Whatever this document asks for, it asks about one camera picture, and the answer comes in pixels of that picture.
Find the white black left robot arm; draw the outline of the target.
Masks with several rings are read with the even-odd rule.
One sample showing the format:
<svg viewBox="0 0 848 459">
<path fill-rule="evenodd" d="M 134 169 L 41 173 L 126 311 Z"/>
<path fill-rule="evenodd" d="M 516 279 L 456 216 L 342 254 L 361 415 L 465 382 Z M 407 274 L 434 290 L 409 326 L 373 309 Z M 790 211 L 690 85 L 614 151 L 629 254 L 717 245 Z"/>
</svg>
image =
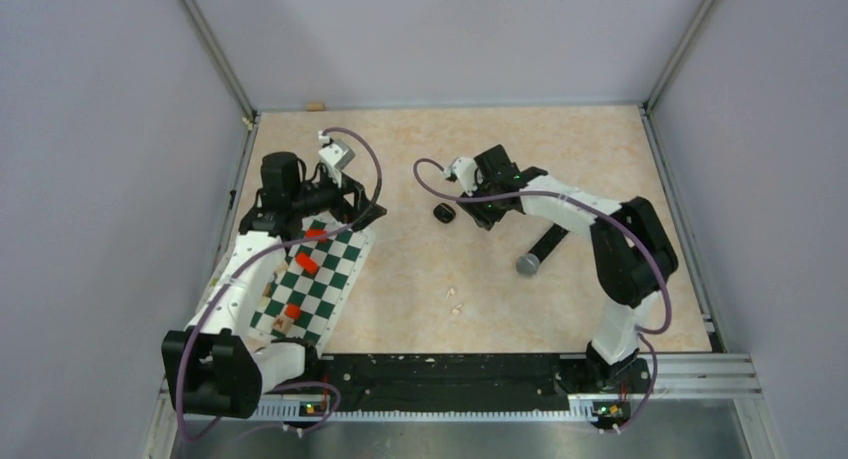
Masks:
<svg viewBox="0 0 848 459">
<path fill-rule="evenodd" d="M 222 276 L 185 328 L 167 332 L 162 341 L 176 411 L 245 419 L 277 385 L 286 382 L 302 393 L 317 386 L 321 367 L 306 341 L 274 339 L 252 351 L 247 335 L 266 285 L 302 241 L 304 219 L 329 213 L 344 230 L 359 230 L 386 214 L 345 174 L 353 157 L 337 146 L 321 151 L 313 178 L 303 177 L 301 160 L 292 152 L 263 157 L 261 186 L 238 225 Z"/>
</svg>

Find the black earbud charging case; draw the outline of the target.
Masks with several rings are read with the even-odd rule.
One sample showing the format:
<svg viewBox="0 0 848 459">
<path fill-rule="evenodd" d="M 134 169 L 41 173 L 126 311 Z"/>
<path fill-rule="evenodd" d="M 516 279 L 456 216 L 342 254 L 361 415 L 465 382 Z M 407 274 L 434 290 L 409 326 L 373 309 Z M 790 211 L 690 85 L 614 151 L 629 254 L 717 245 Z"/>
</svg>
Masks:
<svg viewBox="0 0 848 459">
<path fill-rule="evenodd" d="M 434 217 L 442 224 L 450 224 L 456 218 L 455 210 L 447 203 L 439 203 L 433 209 Z"/>
</svg>

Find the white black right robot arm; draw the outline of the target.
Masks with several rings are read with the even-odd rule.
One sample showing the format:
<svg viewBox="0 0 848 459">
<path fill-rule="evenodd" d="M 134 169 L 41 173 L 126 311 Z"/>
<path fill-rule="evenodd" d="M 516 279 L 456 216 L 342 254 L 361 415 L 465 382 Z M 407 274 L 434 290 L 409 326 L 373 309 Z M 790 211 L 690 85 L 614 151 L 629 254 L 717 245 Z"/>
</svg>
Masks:
<svg viewBox="0 0 848 459">
<path fill-rule="evenodd" d="M 654 303 L 671 311 L 667 281 L 679 261 L 652 203 L 597 197 L 538 167 L 521 170 L 501 145 L 453 160 L 447 174 L 463 189 L 462 209 L 486 230 L 517 211 L 590 243 L 609 300 L 587 346 L 586 376 L 594 388 L 614 390 L 635 361 L 638 336 L 649 331 L 644 322 Z"/>
</svg>

